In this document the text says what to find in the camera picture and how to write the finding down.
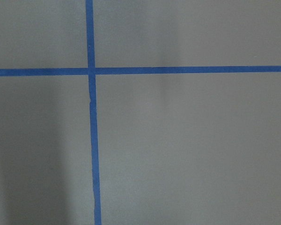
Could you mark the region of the blue tape strip crosswise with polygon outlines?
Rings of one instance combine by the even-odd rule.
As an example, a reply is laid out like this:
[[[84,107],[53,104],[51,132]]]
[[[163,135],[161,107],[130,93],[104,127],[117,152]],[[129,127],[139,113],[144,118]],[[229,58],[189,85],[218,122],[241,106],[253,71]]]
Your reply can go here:
[[[88,72],[96,75],[265,73],[281,72],[281,66],[27,68],[0,69],[0,76],[87,75]]]

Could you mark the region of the blue tape strip lengthwise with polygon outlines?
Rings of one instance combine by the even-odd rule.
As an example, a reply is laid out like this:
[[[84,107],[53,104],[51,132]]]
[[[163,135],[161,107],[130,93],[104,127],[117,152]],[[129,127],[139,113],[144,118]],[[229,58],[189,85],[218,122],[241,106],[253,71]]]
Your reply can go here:
[[[93,1],[86,0],[86,28],[87,28],[87,50],[88,50],[88,80],[89,80],[89,111],[90,111],[90,141],[92,157],[92,179],[94,195],[94,223],[102,223],[101,198],[100,198],[100,176],[99,176],[99,149],[97,133],[97,111],[96,111],[96,62],[95,62],[95,40],[94,40],[94,17]]]

